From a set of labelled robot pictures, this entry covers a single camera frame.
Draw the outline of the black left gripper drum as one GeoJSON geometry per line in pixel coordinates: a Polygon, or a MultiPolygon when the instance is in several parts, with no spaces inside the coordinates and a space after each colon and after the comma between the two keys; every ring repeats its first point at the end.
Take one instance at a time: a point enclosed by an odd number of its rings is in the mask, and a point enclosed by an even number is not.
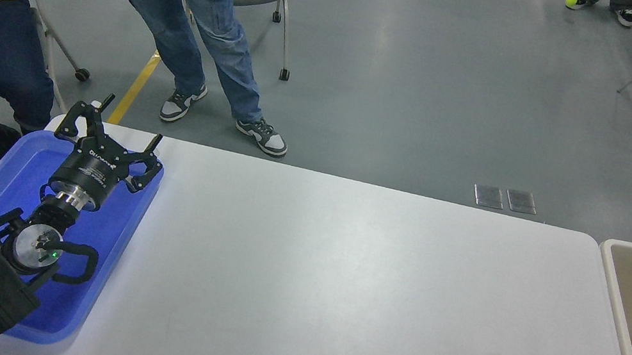
{"type": "Polygon", "coordinates": [[[118,144],[79,139],[65,161],[51,176],[49,188],[76,198],[75,207],[96,211],[116,185],[129,175],[129,154],[118,144]]]}

